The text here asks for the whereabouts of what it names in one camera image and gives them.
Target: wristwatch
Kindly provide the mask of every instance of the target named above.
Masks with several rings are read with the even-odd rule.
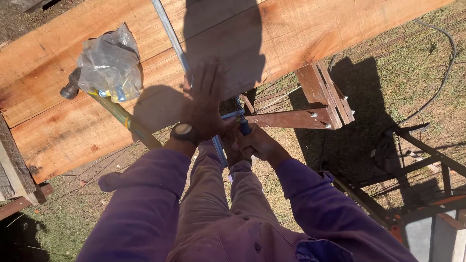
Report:
[[[197,130],[188,123],[176,124],[171,130],[170,137],[176,140],[189,141],[198,146],[202,141]]]

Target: shirt button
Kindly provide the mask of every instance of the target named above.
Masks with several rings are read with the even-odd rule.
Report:
[[[259,251],[260,251],[261,248],[262,248],[262,247],[260,246],[259,243],[254,242],[254,249],[256,249],[256,252],[257,252],[257,253],[259,253]]]

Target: hammer head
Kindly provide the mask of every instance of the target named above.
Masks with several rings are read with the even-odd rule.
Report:
[[[79,92],[79,77],[81,76],[81,68],[77,67],[68,76],[69,83],[60,90],[60,95],[66,99],[74,99]]]

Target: dirt ground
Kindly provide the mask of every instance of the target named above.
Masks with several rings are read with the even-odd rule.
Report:
[[[63,0],[46,11],[34,14],[21,14],[15,6],[7,3],[0,10],[0,43],[20,37],[79,2]],[[457,57],[438,99],[403,126],[430,122],[427,131],[413,135],[465,164],[466,0],[457,0],[419,19],[446,29],[455,41]],[[370,158],[372,150],[380,146],[381,132],[415,112],[437,92],[451,56],[452,46],[444,34],[413,21],[407,22],[336,55],[330,75],[349,97],[349,104],[355,110],[355,122],[336,131],[291,128],[266,128],[266,131],[294,158],[314,169],[319,169],[323,162],[324,165],[343,170],[352,181],[370,179],[383,173]],[[301,89],[267,107],[280,94],[286,94],[297,85],[294,74],[288,74],[258,87],[248,96],[256,101],[254,106],[261,113],[299,109],[305,106]],[[169,128],[157,133],[162,143],[168,139],[168,131]],[[407,142],[401,141],[400,146],[393,140],[390,143],[395,155],[404,155],[411,150],[422,157],[427,156]],[[35,224],[35,229],[29,232],[33,237],[28,238],[24,245],[41,248],[38,249],[38,256],[44,261],[74,260],[112,196],[99,190],[96,184],[98,178],[108,172],[123,171],[145,152],[147,149],[143,145],[134,143],[50,180],[55,192],[49,196],[48,202],[23,210],[26,214],[24,218],[35,221],[26,222]],[[413,161],[406,156],[403,160],[406,165]],[[396,170],[399,167],[401,163],[396,161],[386,168]],[[253,171],[261,180],[264,193],[281,224],[301,231],[293,219],[289,201],[283,198],[273,169],[255,159]],[[231,184],[226,171],[223,175],[229,198]],[[418,196],[425,203],[442,197],[443,183],[438,176],[439,172],[424,168],[408,175],[406,179],[410,187],[402,186],[401,189],[383,193],[391,186],[402,183],[392,179],[364,190],[384,207],[406,211],[419,205],[414,200]],[[453,174],[452,183],[455,194],[463,194],[466,190],[463,177]]]

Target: watch face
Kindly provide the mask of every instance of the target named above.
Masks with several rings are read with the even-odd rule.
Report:
[[[187,133],[189,133],[191,131],[192,127],[190,124],[186,124],[186,123],[181,123],[177,126],[175,126],[175,133],[177,133],[178,135],[185,135]]]

